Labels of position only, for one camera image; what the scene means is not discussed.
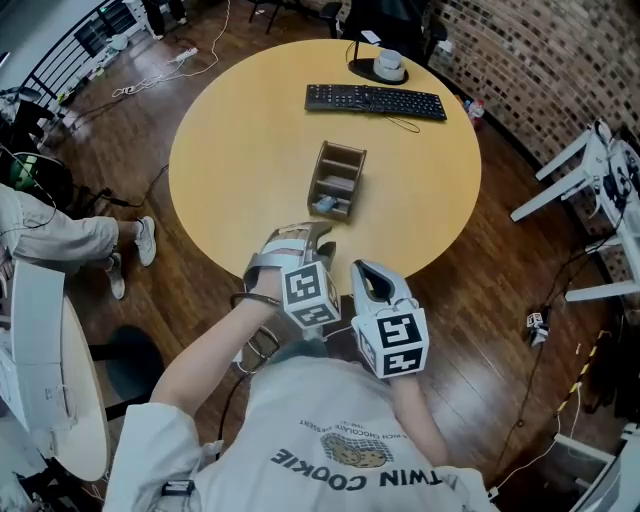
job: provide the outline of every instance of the white t-shirt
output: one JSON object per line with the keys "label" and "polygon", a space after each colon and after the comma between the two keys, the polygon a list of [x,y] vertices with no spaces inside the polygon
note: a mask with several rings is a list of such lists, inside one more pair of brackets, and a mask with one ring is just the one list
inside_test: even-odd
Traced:
{"label": "white t-shirt", "polygon": [[[235,442],[201,464],[211,448],[177,408],[129,407],[104,510],[494,510],[480,473],[433,468],[397,422],[388,387],[344,361],[265,367]],[[160,498],[178,479],[195,482],[191,497]]]}

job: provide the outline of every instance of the railing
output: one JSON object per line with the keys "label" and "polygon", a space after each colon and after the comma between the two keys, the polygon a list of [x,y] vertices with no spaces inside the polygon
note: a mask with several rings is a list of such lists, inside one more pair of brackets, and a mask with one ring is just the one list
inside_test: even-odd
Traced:
{"label": "railing", "polygon": [[107,39],[136,24],[122,0],[105,0],[71,27],[40,59],[22,83],[42,96],[36,102],[47,107],[81,77],[76,74],[95,57]]}

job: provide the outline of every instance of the white sneaker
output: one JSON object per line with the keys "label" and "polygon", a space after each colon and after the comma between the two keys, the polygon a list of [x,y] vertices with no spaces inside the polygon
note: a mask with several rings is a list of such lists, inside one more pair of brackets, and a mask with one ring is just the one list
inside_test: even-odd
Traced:
{"label": "white sneaker", "polygon": [[124,278],[122,277],[122,256],[117,252],[111,255],[113,266],[111,270],[107,270],[107,276],[109,277],[109,283],[111,284],[111,293],[113,296],[120,300],[124,297]]}
{"label": "white sneaker", "polygon": [[142,266],[148,267],[156,257],[156,223],[149,216],[138,219],[138,222],[142,224],[142,231],[135,242],[138,246],[140,263],[142,263]]}

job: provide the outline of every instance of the yellow black tape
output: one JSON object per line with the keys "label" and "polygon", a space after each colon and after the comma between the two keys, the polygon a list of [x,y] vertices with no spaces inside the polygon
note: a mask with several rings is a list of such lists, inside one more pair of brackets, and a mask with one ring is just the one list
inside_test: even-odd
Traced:
{"label": "yellow black tape", "polygon": [[582,370],[578,375],[578,378],[573,383],[573,386],[571,386],[569,393],[567,393],[567,397],[562,401],[562,403],[556,410],[556,414],[555,414],[556,416],[560,414],[562,412],[562,409],[564,409],[567,406],[567,404],[569,403],[569,400],[571,400],[571,395],[573,395],[573,393],[575,393],[575,391],[578,389],[578,384],[580,383],[580,381],[582,381],[582,377],[587,373],[587,371],[589,371],[589,366],[591,366],[591,363],[593,362],[596,352],[598,351],[598,342],[600,341],[600,338],[602,338],[605,334],[608,334],[609,336],[611,336],[611,333],[609,331],[600,331],[600,333],[598,334],[598,338],[596,339],[596,342],[593,345],[593,348],[591,349],[591,352],[589,352],[589,357],[587,357],[587,361],[584,363],[584,366],[582,367]]}

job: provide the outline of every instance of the lamp base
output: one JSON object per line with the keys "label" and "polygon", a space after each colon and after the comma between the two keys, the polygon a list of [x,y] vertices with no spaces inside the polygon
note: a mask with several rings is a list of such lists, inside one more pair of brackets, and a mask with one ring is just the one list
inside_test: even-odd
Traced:
{"label": "lamp base", "polygon": [[407,70],[404,71],[404,76],[400,80],[387,80],[386,78],[376,75],[373,71],[374,61],[375,59],[354,59],[349,62],[349,71],[372,82],[385,85],[402,85],[406,84],[409,80],[409,72]]}

